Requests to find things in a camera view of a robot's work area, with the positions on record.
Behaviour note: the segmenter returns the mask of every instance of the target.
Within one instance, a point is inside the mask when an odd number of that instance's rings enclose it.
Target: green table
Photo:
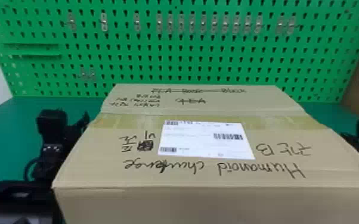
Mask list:
[[[25,164],[39,154],[41,136],[35,119],[44,108],[62,108],[72,124],[87,110],[93,119],[100,111],[101,98],[15,97],[0,105],[0,180],[23,178]],[[355,133],[358,116],[339,104],[303,103],[319,122],[337,132]]]

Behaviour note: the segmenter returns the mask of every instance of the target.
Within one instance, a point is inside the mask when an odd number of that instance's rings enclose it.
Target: packing tape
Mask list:
[[[194,122],[241,123],[244,129],[327,129],[309,115],[297,116],[175,116],[142,114],[101,113],[89,125],[95,128],[115,129],[161,129],[166,120],[187,120]]]

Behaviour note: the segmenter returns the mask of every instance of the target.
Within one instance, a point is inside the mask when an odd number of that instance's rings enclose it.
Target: label sticker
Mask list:
[[[241,123],[166,120],[158,155],[254,160]]]

